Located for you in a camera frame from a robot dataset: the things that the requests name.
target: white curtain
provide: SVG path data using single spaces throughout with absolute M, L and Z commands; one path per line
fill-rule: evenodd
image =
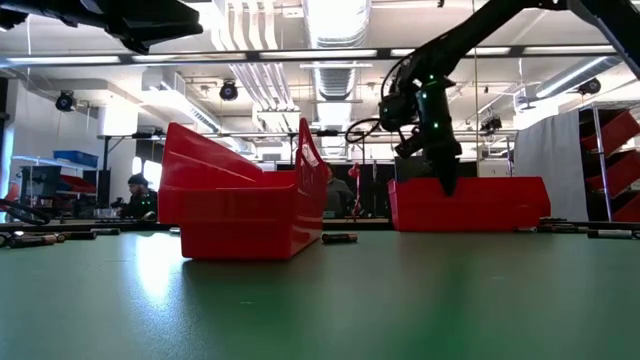
M 520 130 L 514 161 L 517 176 L 544 180 L 552 217 L 588 221 L 577 110 Z

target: man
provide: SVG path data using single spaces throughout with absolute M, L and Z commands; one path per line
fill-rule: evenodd
M 347 184 L 333 176 L 333 166 L 327 165 L 327 205 L 325 211 L 332 211 L 336 217 L 344 216 L 346 205 L 353 199 L 353 192 Z
M 129 204 L 122 208 L 121 218 L 132 217 L 141 219 L 149 212 L 158 213 L 158 193 L 149 189 L 149 182 L 142 174 L 135 174 L 129 178 Z

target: red object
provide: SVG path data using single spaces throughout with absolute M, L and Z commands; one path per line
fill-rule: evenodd
M 640 124 L 636 119 L 625 111 L 602 126 L 602 144 L 605 156 L 611 155 L 620 146 L 624 145 L 629 139 L 640 133 Z M 595 134 L 580 139 L 580 143 L 586 150 L 595 150 L 598 148 L 598 138 Z
M 622 159 L 607 168 L 609 193 L 616 197 L 640 178 L 640 153 L 630 151 Z M 602 175 L 593 176 L 585 180 L 592 190 L 604 188 Z
M 388 186 L 397 231 L 513 231 L 551 215 L 539 177 L 460 178 L 452 197 L 435 178 L 391 180 Z
M 182 255 L 288 259 L 322 235 L 325 165 L 305 119 L 294 171 L 258 166 L 172 123 L 162 162 L 160 222 L 178 224 Z
M 71 187 L 70 191 L 81 192 L 81 193 L 95 193 L 96 187 L 91 185 L 90 182 L 87 182 L 85 179 L 70 176 L 70 175 L 60 175 L 60 181 L 66 183 Z
M 358 213 L 360 213 L 360 164 L 353 164 L 353 167 L 349 169 L 349 176 L 356 179 L 356 201 L 353 204 L 353 211 L 351 212 L 355 221 Z

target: wall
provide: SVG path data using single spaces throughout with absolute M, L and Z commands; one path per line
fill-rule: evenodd
M 27 91 L 19 80 L 10 81 L 7 100 L 11 120 L 5 129 L 4 150 L 12 154 L 5 154 L 6 158 L 10 159 L 11 155 L 51 158 L 54 149 L 80 150 L 101 157 L 103 142 L 96 138 L 96 119 L 77 112 L 58 111 L 53 101 Z M 3 174 L 2 196 L 6 194 L 7 180 L 16 180 L 22 165 L 29 163 L 11 161 L 8 177 Z M 75 172 L 65 169 L 63 173 L 74 175 Z

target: fluorescent light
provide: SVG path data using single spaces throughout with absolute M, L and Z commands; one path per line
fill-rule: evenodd
M 371 63 L 311 63 L 300 64 L 300 69 L 362 69 L 372 68 Z
M 269 51 L 261 52 L 260 58 L 265 60 L 277 59 L 331 59 L 331 58 L 375 58 L 377 50 L 368 49 L 337 49 L 337 50 L 303 50 L 303 51 Z
M 117 56 L 48 56 L 7 58 L 7 61 L 19 65 L 117 64 L 120 58 Z
M 478 55 L 506 55 L 511 50 L 510 47 L 477 47 L 475 50 L 478 52 Z M 411 54 L 415 49 L 405 48 L 405 49 L 393 49 L 391 50 L 392 57 L 405 57 Z M 467 55 L 473 56 L 473 50 L 469 51 Z
M 163 63 L 163 62 L 197 62 L 197 61 L 241 61 L 247 56 L 239 52 L 219 52 L 208 54 L 157 54 L 134 55 L 131 57 L 136 63 Z
M 467 53 L 467 55 L 473 56 L 474 50 L 478 55 L 506 55 L 511 50 L 510 47 L 477 47 Z
M 415 49 L 393 49 L 393 50 L 391 50 L 391 56 L 393 56 L 393 57 L 405 57 L 405 56 L 411 54 L 414 51 L 415 51 Z
M 615 52 L 611 45 L 528 46 L 525 55 Z
M 593 61 L 591 61 L 590 63 L 588 63 L 587 65 L 581 67 L 580 69 L 572 72 L 571 74 L 565 76 L 564 78 L 562 78 L 561 80 L 558 80 L 555 84 L 549 86 L 548 88 L 540 91 L 539 93 L 536 93 L 536 96 L 539 98 L 544 98 L 546 96 L 548 96 L 549 94 L 551 94 L 553 91 L 555 91 L 556 89 L 558 89 L 560 86 L 568 83 L 569 81 L 571 81 L 572 79 L 574 79 L 576 76 L 584 73 L 585 71 L 591 69 L 592 67 L 598 65 L 599 63 L 603 62 L 604 60 L 606 60 L 607 57 L 603 56 L 603 57 L 599 57 Z

